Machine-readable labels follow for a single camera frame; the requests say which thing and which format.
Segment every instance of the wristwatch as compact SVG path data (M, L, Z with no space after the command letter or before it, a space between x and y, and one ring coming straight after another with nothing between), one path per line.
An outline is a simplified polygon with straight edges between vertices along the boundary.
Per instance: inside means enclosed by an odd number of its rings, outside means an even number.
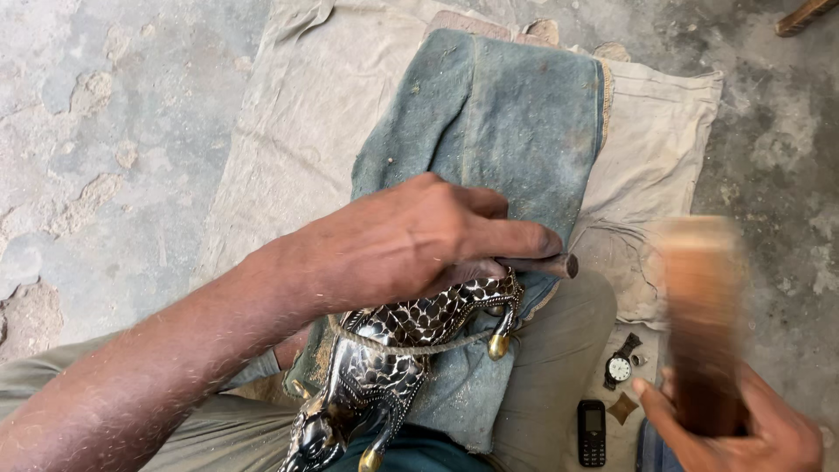
M629 362L629 355L632 350L643 344L635 333L630 333L620 350L615 351L612 357L606 361L606 379L603 386L611 391L615 390L618 383L623 382L632 375L632 363Z

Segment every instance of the watch face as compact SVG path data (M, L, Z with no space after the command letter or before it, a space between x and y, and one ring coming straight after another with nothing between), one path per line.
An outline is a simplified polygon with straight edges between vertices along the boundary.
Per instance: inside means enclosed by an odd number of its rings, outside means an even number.
M629 361L623 357L614 357L609 361L609 375L618 382L623 382L632 374L632 367Z

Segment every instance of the mobile phone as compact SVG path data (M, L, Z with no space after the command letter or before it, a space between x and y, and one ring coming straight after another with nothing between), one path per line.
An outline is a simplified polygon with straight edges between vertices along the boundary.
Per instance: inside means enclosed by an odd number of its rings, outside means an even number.
M577 405L577 447L580 465L606 465L606 407L599 400L583 400Z

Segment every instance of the forearm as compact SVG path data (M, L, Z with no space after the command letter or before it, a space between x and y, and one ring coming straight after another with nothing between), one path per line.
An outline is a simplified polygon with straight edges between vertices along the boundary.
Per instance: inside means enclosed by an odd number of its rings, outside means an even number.
M49 382L0 424L0 470L142 467L219 385L315 315L294 274L264 269L264 256L248 258Z

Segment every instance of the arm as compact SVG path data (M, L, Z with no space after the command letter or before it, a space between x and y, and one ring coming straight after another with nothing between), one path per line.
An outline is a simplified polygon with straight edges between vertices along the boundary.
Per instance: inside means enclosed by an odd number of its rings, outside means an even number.
M275 239L82 357L0 423L0 470L138 470L251 358L333 312L503 276L560 238L494 191L425 174Z
M703 438L675 419L670 372L656 390L633 380L649 422L679 459L685 472L817 472L823 467L821 432L784 402L748 365L740 369L740 390L750 418L745 438Z

